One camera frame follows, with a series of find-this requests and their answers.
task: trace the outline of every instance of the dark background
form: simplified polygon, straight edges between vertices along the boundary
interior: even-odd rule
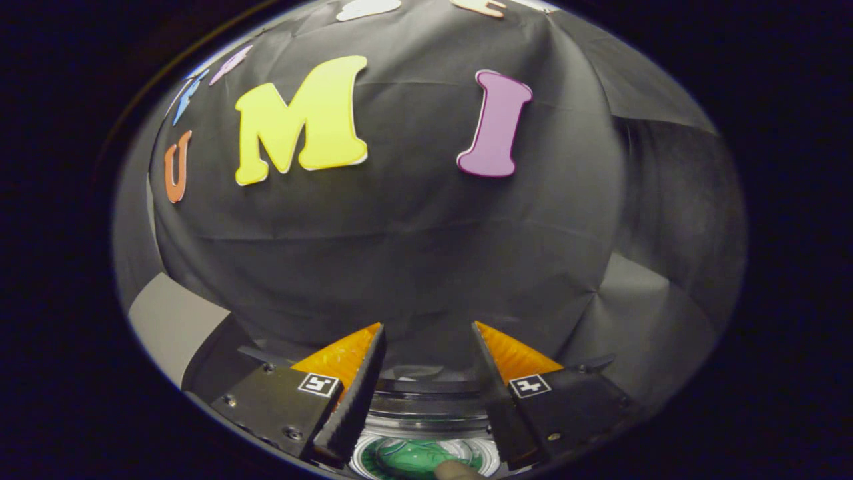
[[[694,381],[649,424],[555,477],[853,475],[844,371],[853,4],[561,4],[651,56],[705,107],[734,151],[751,245],[733,323]],[[250,5],[43,2],[4,12],[14,20],[3,29],[12,50],[3,116],[13,127],[2,182],[12,301],[1,331],[12,373],[0,390],[11,420],[5,477],[307,476],[204,417],[136,346],[109,277],[116,165],[95,162],[164,61]]]

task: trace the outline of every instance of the pink letter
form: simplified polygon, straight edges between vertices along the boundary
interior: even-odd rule
[[[521,108],[533,98],[533,91],[518,80],[491,70],[480,70],[475,78],[483,87],[483,107],[474,143],[456,157],[456,165],[472,175],[508,177],[515,172],[515,162],[509,154]]]
[[[234,56],[229,58],[227,62],[223,63],[222,66],[219,68],[219,71],[216,72],[216,75],[213,75],[211,82],[207,84],[207,86],[211,86],[217,83],[219,79],[221,79],[226,73],[230,72],[231,70],[234,70],[234,67],[236,67],[237,64],[243,61],[244,58],[246,58],[246,54],[249,53],[249,50],[251,48],[251,45],[247,46],[245,49],[235,53]]]

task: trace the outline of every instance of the black cloth backdrop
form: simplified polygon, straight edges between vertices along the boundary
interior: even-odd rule
[[[616,354],[610,377],[659,406],[710,353],[745,267],[738,180],[699,106],[567,12],[513,4],[497,21],[432,0],[338,22],[339,7],[318,5],[224,53],[176,126],[176,106],[162,120],[171,98],[152,113],[154,149],[128,169],[150,168],[168,274],[291,359],[381,321],[386,375],[440,365],[438,379],[468,378],[476,319],[557,361]],[[308,172],[294,155],[287,174],[268,162],[265,181],[239,186],[237,98],[272,82],[289,102],[313,67],[349,55],[368,59],[353,94],[368,159]],[[507,179],[456,166],[478,123],[480,69],[533,90]],[[188,129],[186,194],[172,204],[162,158]],[[131,181],[138,193],[143,180]],[[125,307],[144,286],[131,284],[119,274]]]

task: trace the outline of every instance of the finger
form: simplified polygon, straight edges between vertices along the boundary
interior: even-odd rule
[[[433,473],[438,480],[485,480],[476,470],[455,460],[442,462]]]

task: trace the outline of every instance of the letter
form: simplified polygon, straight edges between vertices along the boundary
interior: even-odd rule
[[[187,91],[185,91],[183,93],[183,95],[181,96],[181,101],[178,102],[178,104],[177,104],[177,112],[175,113],[175,120],[173,120],[171,123],[172,126],[177,125],[177,120],[181,118],[181,115],[183,115],[183,111],[186,110],[187,105],[189,105],[189,98],[191,96],[193,96],[193,94],[195,93],[196,90],[198,90],[199,83],[201,83],[201,79],[203,79],[205,77],[205,75],[207,75],[207,72],[210,72],[210,69],[205,70],[204,73],[199,75],[199,78],[195,79],[195,82],[193,82],[193,84],[190,85],[189,88],[187,89]]]
[[[252,46],[249,45],[245,49],[235,53],[234,56],[232,56],[225,63],[223,63],[222,66],[219,68],[219,71],[216,72],[216,75],[213,75],[211,82],[207,84],[207,86],[213,86],[213,84],[217,83],[219,79],[221,79],[226,73],[230,72],[231,70],[234,70],[234,67],[236,67],[241,61],[243,61],[243,59],[246,58],[246,55],[251,49]]]
[[[287,173],[303,126],[305,147],[299,153],[299,165],[305,170],[364,161],[368,146],[356,137],[352,89],[356,74],[366,65],[363,56],[321,63],[305,77],[290,106],[272,84],[259,85],[243,94],[235,105],[241,114],[237,184],[254,184],[267,178],[270,166],[260,159],[258,141],[264,144],[278,171]]]
[[[455,6],[477,12],[478,14],[488,15],[495,18],[503,18],[503,12],[500,10],[490,9],[489,5],[495,5],[505,9],[507,6],[494,0],[450,0]]]
[[[177,145],[172,145],[165,152],[165,193],[169,202],[177,203],[183,198],[183,192],[187,189],[187,144],[193,136],[192,130],[187,130]],[[175,149],[177,149],[177,182],[172,164],[175,162]]]
[[[334,18],[338,21],[354,20],[368,15],[377,15],[398,9],[400,0],[353,0],[344,5]]]
[[[169,112],[171,112],[171,108],[175,106],[175,102],[177,102],[177,99],[180,98],[181,95],[183,94],[183,89],[187,88],[187,85],[189,85],[191,83],[193,83],[192,79],[187,79],[183,82],[183,86],[181,87],[181,90],[179,90],[177,92],[177,95],[175,95],[175,97],[171,99],[171,103],[169,103],[169,108],[167,108],[165,110],[165,113],[163,114],[163,120],[165,120],[165,118],[169,116]]]
[[[456,165],[472,175],[508,177],[515,173],[510,153],[521,108],[533,98],[533,91],[518,80],[491,70],[480,70],[475,78],[483,87],[483,107],[474,142],[456,157]]]

